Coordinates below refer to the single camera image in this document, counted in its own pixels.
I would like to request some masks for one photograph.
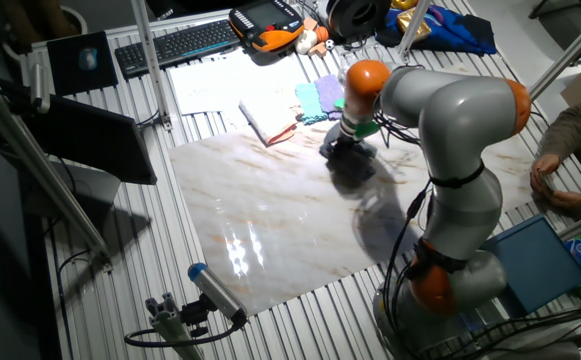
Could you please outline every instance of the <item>floor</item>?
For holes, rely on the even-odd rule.
[[[563,54],[563,49],[541,22],[528,18],[528,14],[540,2],[539,0],[468,0],[468,2],[480,17],[492,23],[499,51],[505,54],[507,62],[516,70],[524,85],[534,84]],[[568,14],[568,11],[560,13],[559,16],[563,16],[564,22],[581,21],[580,17]],[[566,102],[561,97],[561,91],[580,72],[581,65],[566,68],[537,100],[549,121],[554,120],[567,108]]]

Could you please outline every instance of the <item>orange handheld controller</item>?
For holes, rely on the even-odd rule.
[[[303,19],[281,0],[262,0],[230,11],[230,25],[246,46],[271,52],[292,44],[303,31]]]

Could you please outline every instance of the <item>sleeve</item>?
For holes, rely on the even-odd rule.
[[[581,145],[581,104],[563,111],[548,128],[540,156],[556,154],[562,160]]]

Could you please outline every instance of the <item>blue cloth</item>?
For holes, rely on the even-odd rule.
[[[385,18],[385,29],[377,30],[377,41],[385,46],[396,46],[403,36],[397,26],[401,10],[390,9]],[[494,34],[490,22],[472,15],[460,15],[436,5],[426,13],[430,35],[412,44],[413,49],[467,52],[483,56],[496,54]]]
[[[299,84],[295,89],[297,98],[301,102],[303,108],[303,116],[301,122],[306,125],[311,125],[319,121],[326,120],[328,114],[321,110],[321,103],[319,102],[319,93],[315,84]]]

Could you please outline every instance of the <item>tape roll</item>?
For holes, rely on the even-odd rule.
[[[391,0],[330,0],[328,25],[339,36],[351,38],[371,34],[381,23]]]

